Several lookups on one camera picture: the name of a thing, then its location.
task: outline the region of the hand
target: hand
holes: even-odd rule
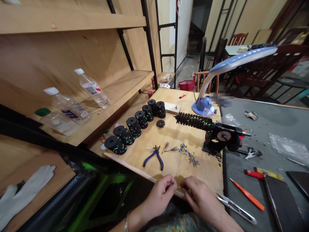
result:
[[[194,212],[215,227],[225,210],[208,186],[194,176],[184,179],[180,186]]]
[[[160,216],[166,210],[176,189],[177,183],[172,175],[156,181],[147,199],[142,203],[144,212],[149,216],[148,220]]]

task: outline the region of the green bottle cap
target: green bottle cap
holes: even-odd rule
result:
[[[51,111],[47,108],[41,108],[34,112],[36,115],[39,115],[40,117],[46,116],[47,114],[50,114]]]

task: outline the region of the measuring tape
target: measuring tape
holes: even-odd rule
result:
[[[146,179],[150,180],[151,182],[156,182],[157,180],[155,178],[153,178],[152,176],[148,175],[147,173],[131,166],[130,164],[127,164],[126,162],[124,162],[121,159],[118,159],[116,156],[113,156],[107,152],[103,152],[104,155],[106,155],[107,157],[111,158],[112,160],[116,161],[117,163],[120,163],[121,165],[127,167],[128,169],[131,169],[132,171],[136,172],[137,174],[145,177]],[[184,198],[184,194],[180,191],[175,191],[174,193],[176,196],[180,197],[180,198]]]

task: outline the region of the scissors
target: scissors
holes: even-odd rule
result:
[[[254,217],[252,217],[250,214],[248,214],[246,211],[244,211],[242,208],[240,208],[238,205],[236,205],[233,201],[228,199],[227,197],[218,194],[221,198],[217,197],[221,203],[225,204],[227,207],[229,207],[231,210],[235,211],[237,214],[242,216],[244,219],[249,221],[250,223],[256,225],[257,221]]]
[[[147,161],[148,161],[151,157],[153,157],[155,154],[157,154],[157,157],[158,157],[158,159],[159,159],[159,161],[160,161],[160,164],[161,164],[161,171],[163,171],[163,161],[162,161],[162,159],[161,159],[161,157],[160,157],[160,155],[159,155],[160,146],[157,147],[157,145],[156,145],[154,148],[155,148],[155,150],[154,150],[154,152],[152,153],[152,155],[150,155],[147,159],[145,159],[145,161],[144,161],[144,163],[143,163],[143,167],[146,166]]]

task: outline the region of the desk lamp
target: desk lamp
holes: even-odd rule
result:
[[[236,56],[232,56],[217,65],[215,65],[211,70],[209,70],[209,74],[203,85],[201,87],[201,91],[199,94],[198,99],[192,105],[192,110],[197,113],[198,115],[203,115],[204,108],[209,109],[211,112],[214,112],[214,107],[210,104],[209,97],[203,97],[210,81],[213,79],[214,76],[231,71],[237,68],[240,65],[249,63],[251,61],[263,58],[268,55],[272,55],[277,51],[277,47],[266,47],[266,48],[259,48],[251,51],[247,51]]]

